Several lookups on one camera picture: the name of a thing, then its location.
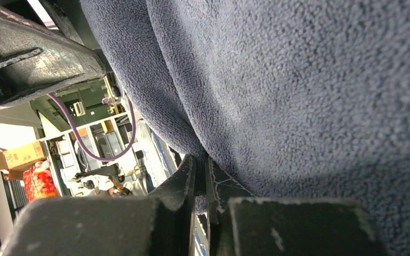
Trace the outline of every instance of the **fleece blanket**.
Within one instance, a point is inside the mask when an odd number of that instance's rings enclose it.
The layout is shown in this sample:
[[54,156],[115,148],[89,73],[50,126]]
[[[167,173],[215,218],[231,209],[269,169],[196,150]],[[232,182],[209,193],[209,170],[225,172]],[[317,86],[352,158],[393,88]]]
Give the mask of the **fleece blanket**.
[[410,255],[410,0],[81,0],[170,146],[258,196],[349,197]]

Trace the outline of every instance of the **red package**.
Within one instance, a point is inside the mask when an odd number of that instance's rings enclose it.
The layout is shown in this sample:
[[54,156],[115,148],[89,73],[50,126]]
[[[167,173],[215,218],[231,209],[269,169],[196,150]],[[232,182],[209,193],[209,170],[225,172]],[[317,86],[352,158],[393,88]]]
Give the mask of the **red package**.
[[23,174],[24,187],[29,202],[40,198],[57,197],[49,162],[37,162]]

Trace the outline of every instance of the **worn black surface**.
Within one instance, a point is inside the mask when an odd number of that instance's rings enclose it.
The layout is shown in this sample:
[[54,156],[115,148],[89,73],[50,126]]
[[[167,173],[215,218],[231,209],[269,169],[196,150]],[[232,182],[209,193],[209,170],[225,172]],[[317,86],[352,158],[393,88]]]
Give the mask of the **worn black surface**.
[[39,0],[39,2],[63,36],[83,44],[78,32],[56,0]]
[[218,255],[387,255],[371,217],[353,201],[233,198],[228,209],[222,237],[233,246],[222,239]]
[[212,202],[210,255],[385,255],[359,204],[252,197],[211,159],[192,156],[146,197],[36,201],[3,255],[191,255],[197,172],[207,175]]
[[[42,52],[9,61],[34,49]],[[0,108],[101,78],[104,73],[103,63],[92,50],[0,7]]]

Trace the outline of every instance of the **purple cable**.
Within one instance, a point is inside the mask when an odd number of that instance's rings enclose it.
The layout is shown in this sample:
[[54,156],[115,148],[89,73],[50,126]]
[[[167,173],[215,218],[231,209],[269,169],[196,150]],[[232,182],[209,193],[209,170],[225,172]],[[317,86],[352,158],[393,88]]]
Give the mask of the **purple cable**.
[[82,141],[81,137],[79,136],[79,133],[77,131],[76,125],[73,122],[72,117],[70,116],[67,107],[65,107],[64,103],[57,98],[54,93],[48,93],[47,94],[49,98],[51,98],[60,108],[60,110],[62,110],[62,113],[65,115],[65,117],[68,120],[68,124],[72,127],[73,133],[75,134],[76,139],[78,140],[79,143],[79,147],[85,152],[86,155],[90,156],[91,158],[98,160],[98,161],[102,161],[102,162],[111,162],[111,161],[115,161],[117,159],[119,159],[120,157],[122,157],[123,155],[125,155],[130,149],[131,146],[134,143],[134,139],[136,137],[136,118],[135,118],[135,114],[134,114],[134,109],[133,109],[133,105],[131,104],[130,99],[128,99],[128,104],[130,106],[130,112],[131,112],[131,125],[132,125],[132,133],[131,133],[131,140],[130,143],[128,144],[128,146],[126,147],[126,149],[121,152],[120,154],[110,157],[110,158],[103,158],[103,157],[98,157],[96,155],[94,155],[92,152],[90,152],[87,147],[85,146],[84,142]]

